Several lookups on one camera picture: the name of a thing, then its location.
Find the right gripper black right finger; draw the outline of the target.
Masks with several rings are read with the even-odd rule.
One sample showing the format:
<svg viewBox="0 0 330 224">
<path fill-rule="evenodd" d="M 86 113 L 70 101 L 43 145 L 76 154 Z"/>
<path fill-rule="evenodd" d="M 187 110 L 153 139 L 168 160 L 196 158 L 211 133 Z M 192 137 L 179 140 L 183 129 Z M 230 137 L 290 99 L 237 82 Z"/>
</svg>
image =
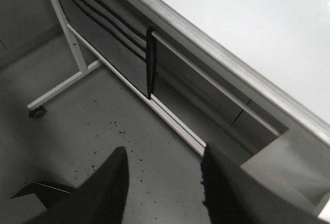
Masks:
<svg viewBox="0 0 330 224">
<path fill-rule="evenodd" d="M 204 206 L 211 223 L 324 223 L 267 189 L 214 143 L 202 162 Z"/>
</svg>

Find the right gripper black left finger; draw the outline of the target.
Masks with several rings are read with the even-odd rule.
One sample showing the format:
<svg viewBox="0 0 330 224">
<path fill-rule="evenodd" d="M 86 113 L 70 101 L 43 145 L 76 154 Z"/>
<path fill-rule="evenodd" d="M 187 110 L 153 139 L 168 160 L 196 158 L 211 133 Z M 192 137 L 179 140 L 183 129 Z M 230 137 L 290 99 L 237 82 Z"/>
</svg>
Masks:
<svg viewBox="0 0 330 224">
<path fill-rule="evenodd" d="M 122 223 L 128 188 L 127 152 L 119 146 L 70 196 L 27 223 Z"/>
</svg>

